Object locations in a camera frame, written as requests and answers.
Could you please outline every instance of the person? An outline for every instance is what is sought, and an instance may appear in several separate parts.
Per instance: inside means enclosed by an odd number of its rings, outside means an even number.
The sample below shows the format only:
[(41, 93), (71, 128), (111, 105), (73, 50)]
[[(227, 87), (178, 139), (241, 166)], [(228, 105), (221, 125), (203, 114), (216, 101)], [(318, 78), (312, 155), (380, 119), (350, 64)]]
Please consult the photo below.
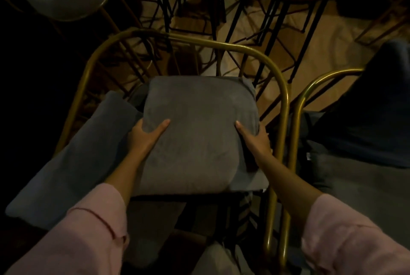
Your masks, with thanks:
[[(129, 242), (126, 208), (137, 169), (170, 123), (165, 120), (153, 132), (145, 133), (142, 121), (130, 132), (129, 152), (115, 171), (6, 274), (120, 273)], [(292, 220), (303, 229), (302, 250), (316, 272), (410, 274), (410, 252), (367, 217), (290, 172), (272, 156), (262, 124), (257, 136), (239, 122), (235, 127)]]

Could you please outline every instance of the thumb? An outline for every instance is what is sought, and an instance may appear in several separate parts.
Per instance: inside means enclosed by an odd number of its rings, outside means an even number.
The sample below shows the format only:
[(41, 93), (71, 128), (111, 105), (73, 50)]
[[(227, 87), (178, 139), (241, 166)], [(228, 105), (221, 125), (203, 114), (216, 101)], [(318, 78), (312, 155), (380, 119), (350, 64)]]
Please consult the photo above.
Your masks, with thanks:
[(245, 140), (248, 140), (248, 139), (249, 139), (249, 136), (251, 136), (251, 133), (249, 132), (249, 130), (247, 130), (247, 129), (242, 125), (241, 122), (236, 121), (236, 122), (235, 122), (235, 127), (236, 127), (236, 129), (238, 130), (238, 132), (243, 136), (243, 138), (244, 138)]
[(152, 134), (154, 135), (155, 139), (157, 140), (162, 133), (167, 129), (169, 123), (171, 122), (171, 120), (164, 120), (161, 124), (158, 125), (157, 128), (155, 128), (155, 130), (152, 132)]

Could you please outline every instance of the pink sleeve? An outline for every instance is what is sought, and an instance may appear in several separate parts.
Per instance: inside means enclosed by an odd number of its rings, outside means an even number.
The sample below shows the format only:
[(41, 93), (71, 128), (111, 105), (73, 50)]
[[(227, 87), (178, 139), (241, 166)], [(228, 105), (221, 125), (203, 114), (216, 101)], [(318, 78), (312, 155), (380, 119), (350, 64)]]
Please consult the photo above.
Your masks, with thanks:
[(126, 245), (124, 201), (113, 186), (100, 184), (7, 274), (119, 274)]
[(410, 274), (410, 252), (331, 195), (313, 204), (302, 250), (319, 274)]

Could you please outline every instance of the hand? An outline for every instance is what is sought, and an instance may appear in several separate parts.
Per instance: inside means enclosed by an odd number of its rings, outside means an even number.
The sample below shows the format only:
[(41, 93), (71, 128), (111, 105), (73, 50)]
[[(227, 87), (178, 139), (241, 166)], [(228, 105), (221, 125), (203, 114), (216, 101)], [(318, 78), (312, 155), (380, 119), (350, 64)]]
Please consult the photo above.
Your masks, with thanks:
[(264, 125), (259, 123), (259, 134), (257, 136), (252, 135), (239, 121), (235, 122), (235, 127), (242, 135), (256, 163), (262, 168), (262, 164), (266, 159), (272, 156), (271, 143)]
[(144, 159), (161, 134), (167, 129), (171, 120), (165, 120), (150, 133), (146, 133), (142, 130), (142, 120), (143, 119), (140, 119), (128, 134), (128, 151)]

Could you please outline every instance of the rolled-up sleeve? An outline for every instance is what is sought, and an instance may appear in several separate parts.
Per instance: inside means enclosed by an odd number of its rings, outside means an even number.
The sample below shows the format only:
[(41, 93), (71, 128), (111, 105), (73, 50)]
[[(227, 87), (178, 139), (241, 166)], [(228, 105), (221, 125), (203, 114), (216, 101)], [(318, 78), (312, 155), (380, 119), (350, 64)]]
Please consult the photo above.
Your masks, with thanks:
[(302, 251), (319, 274), (410, 274), (410, 252), (333, 196), (313, 204)]
[(127, 242), (124, 201), (113, 186), (100, 184), (7, 274), (119, 274)]

